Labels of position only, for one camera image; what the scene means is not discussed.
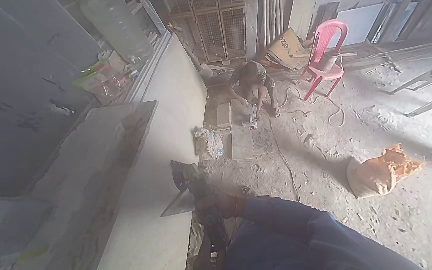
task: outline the bucket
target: bucket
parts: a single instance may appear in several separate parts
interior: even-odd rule
[[[324,52],[316,68],[328,72],[331,70],[331,68],[333,68],[333,65],[336,63],[336,59],[338,59],[338,57],[339,57],[339,52],[337,51],[330,50]]]

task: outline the metal mesh cabinet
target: metal mesh cabinet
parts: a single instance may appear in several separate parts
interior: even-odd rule
[[[202,62],[246,57],[244,0],[164,0],[171,22]]]

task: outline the worker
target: worker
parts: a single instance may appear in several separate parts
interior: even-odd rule
[[[279,117],[278,98],[274,80],[266,74],[266,69],[255,61],[244,62],[234,71],[229,80],[228,91],[232,97],[246,106],[248,103],[254,104],[253,99],[258,92],[256,119],[260,118],[260,111],[266,93],[271,98],[271,107],[274,117]]]
[[[408,270],[417,265],[328,212],[280,198],[239,198],[217,191],[197,202],[216,206],[225,219],[243,218],[227,248],[224,269],[237,270]],[[211,269],[211,244],[204,237],[195,270]]]

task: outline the concrete floor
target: concrete floor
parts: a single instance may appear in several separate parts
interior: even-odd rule
[[[272,118],[271,125],[293,171],[297,192],[279,153],[249,161],[231,160],[229,131],[221,132],[225,156],[202,165],[210,169],[213,183],[228,192],[247,186],[259,195],[286,200],[296,200],[298,194],[302,203],[333,213],[343,224],[432,269],[432,111],[415,118],[402,115],[432,101],[432,86],[418,92],[403,90],[394,96],[385,93],[432,70],[432,59],[398,66],[401,72],[380,66],[345,74],[344,85],[339,83],[331,95],[345,112],[345,123],[339,128],[334,126],[341,124],[341,113],[331,119],[334,126],[328,123],[328,117],[338,110],[331,102],[319,98],[310,105],[298,98],[294,89],[303,96],[310,83],[276,83],[280,104],[286,89],[292,87],[281,117]],[[331,82],[323,82],[309,102],[326,94],[331,86]],[[221,89],[210,88],[208,95],[206,128],[216,126],[217,105],[230,100]],[[307,117],[300,111],[288,113],[295,110],[310,113]],[[407,156],[425,161],[423,169],[401,181],[389,195],[356,199],[346,178],[351,157],[361,161],[375,158],[394,144],[402,144]]]

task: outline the sack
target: sack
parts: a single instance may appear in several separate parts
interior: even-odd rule
[[[421,169],[423,163],[408,159],[400,144],[386,148],[382,156],[363,163],[353,157],[346,171],[347,180],[357,198],[391,193],[399,181]]]
[[[196,141],[196,153],[202,161],[217,160],[224,154],[223,141],[219,134],[206,128],[200,128],[194,132]]]

